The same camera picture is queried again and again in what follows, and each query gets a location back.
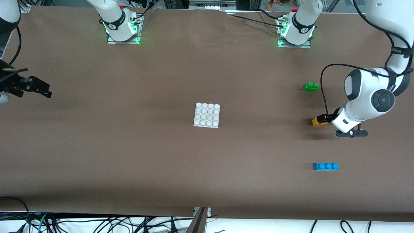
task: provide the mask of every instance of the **brown paper sheet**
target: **brown paper sheet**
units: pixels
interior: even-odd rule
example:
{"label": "brown paper sheet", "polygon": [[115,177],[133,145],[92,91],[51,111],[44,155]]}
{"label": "brown paper sheet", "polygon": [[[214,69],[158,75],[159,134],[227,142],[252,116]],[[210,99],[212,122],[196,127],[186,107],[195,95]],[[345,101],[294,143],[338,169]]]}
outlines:
{"label": "brown paper sheet", "polygon": [[[98,19],[76,7],[22,15],[13,65],[53,96],[0,106],[1,196],[33,211],[413,221],[412,87],[362,124],[367,138],[310,126],[324,106],[304,83],[330,63],[381,67],[389,54],[358,15],[322,14],[312,49],[278,48],[271,26],[213,10],[158,10],[140,45],[106,44]],[[6,61],[16,47],[15,34]],[[351,70],[325,73],[331,112]],[[193,127],[197,102],[221,105],[218,129]],[[326,162],[339,170],[312,171]]]}

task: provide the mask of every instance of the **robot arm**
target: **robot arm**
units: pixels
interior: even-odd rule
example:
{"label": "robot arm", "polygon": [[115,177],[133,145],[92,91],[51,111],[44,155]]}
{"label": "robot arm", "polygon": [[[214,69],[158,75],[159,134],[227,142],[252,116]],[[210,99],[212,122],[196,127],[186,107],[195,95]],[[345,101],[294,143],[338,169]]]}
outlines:
{"label": "robot arm", "polygon": [[288,25],[281,36],[291,44],[304,44],[312,36],[322,8],[321,0],[302,1],[297,12],[288,14]]}
{"label": "robot arm", "polygon": [[390,35],[392,41],[390,64],[385,68],[372,69],[377,74],[356,69],[344,82],[348,103],[339,108],[332,120],[340,131],[347,133],[361,122],[389,112],[409,85],[407,72],[412,62],[414,43],[414,1],[371,0],[367,4],[366,18],[382,29],[400,35]]}
{"label": "robot arm", "polygon": [[137,33],[134,23],[137,14],[121,9],[115,0],[86,0],[99,13],[108,35],[116,41],[126,41]]}
{"label": "robot arm", "polygon": [[0,34],[13,31],[20,22],[17,0],[0,1]]}

